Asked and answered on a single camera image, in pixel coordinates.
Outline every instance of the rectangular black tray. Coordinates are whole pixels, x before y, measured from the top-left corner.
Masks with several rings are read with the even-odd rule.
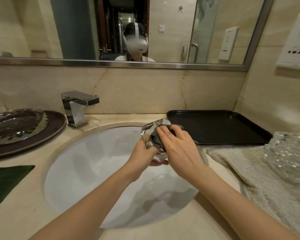
[[[272,134],[230,110],[171,110],[167,119],[182,125],[199,145],[264,145]]]

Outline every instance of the green cloth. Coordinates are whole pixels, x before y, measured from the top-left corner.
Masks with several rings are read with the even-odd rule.
[[[34,168],[34,165],[0,168],[0,203]]]

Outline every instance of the person's left hand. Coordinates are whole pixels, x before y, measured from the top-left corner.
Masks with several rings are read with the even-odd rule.
[[[128,161],[123,166],[123,168],[130,173],[132,182],[136,181],[141,176],[141,173],[143,173],[143,171],[149,166],[169,164],[167,160],[162,162],[152,160],[158,152],[159,150],[155,146],[147,149],[144,140],[140,138]]]

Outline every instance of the beige towel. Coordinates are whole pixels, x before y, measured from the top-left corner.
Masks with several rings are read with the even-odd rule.
[[[263,161],[263,146],[207,149],[207,154],[241,180],[243,194],[300,236],[300,191]]]

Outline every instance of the metal mirror frame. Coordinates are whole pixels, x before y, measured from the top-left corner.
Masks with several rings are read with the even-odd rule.
[[[252,38],[244,58],[243,64],[189,64],[165,62],[136,62],[136,61],[103,61],[103,60],[68,60],[68,59],[40,59],[20,57],[0,57],[0,65],[24,66],[65,66],[65,67],[113,67],[113,68],[156,68],[156,69],[187,69],[187,70],[222,70],[248,71],[258,43],[262,36],[274,0],[264,0],[260,15],[256,22]]]

